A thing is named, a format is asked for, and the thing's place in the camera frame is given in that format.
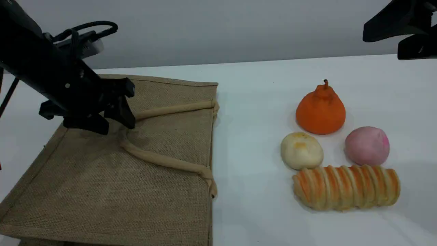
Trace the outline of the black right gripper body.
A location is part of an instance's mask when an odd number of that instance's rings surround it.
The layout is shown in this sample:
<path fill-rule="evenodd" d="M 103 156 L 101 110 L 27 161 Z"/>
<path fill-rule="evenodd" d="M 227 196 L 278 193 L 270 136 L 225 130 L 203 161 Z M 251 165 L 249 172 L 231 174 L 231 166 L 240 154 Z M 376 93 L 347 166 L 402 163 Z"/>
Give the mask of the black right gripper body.
<path fill-rule="evenodd" d="M 437 1 L 436 0 L 422 0 L 422 5 L 427 9 L 427 22 L 429 28 L 427 33 L 436 33 L 437 28 Z"/>

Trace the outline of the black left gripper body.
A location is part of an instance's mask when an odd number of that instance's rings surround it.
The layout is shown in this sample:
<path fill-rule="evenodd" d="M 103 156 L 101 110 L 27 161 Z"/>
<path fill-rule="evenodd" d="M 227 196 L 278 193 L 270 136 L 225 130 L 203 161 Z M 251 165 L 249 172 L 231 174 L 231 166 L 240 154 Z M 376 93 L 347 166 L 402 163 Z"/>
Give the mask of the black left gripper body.
<path fill-rule="evenodd" d="M 39 93 L 47 98 L 39 109 L 47 120 L 56 116 L 104 118 L 104 110 L 117 98 L 135 95 L 135 85 L 127 77 L 102 78 L 89 69 L 50 69 L 39 72 Z"/>

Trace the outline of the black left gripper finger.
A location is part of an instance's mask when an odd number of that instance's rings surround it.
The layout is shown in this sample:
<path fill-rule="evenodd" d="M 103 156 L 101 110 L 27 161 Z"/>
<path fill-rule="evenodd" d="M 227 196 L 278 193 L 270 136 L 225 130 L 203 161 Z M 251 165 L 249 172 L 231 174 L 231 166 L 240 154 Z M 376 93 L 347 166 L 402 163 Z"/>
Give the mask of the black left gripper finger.
<path fill-rule="evenodd" d="M 64 117 L 64 127 L 82 129 L 101 135 L 107 135 L 109 131 L 109 123 L 101 115 L 84 118 Z"/>
<path fill-rule="evenodd" d="M 113 119 L 128 129 L 134 129 L 136 119 L 126 98 L 117 98 L 104 110 L 104 118 Z"/>

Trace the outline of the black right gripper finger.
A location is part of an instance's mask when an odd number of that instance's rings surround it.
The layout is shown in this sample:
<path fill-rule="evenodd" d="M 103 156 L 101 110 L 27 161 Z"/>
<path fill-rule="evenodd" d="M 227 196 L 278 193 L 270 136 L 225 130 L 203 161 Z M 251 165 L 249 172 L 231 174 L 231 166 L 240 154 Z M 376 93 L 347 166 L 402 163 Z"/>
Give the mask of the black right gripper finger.
<path fill-rule="evenodd" d="M 398 44 L 399 60 L 436 59 L 437 36 L 436 34 L 415 34 L 403 39 Z"/>
<path fill-rule="evenodd" d="M 363 41 L 377 42 L 391 37 L 424 33 L 423 0 L 392 0 L 364 24 Z"/>

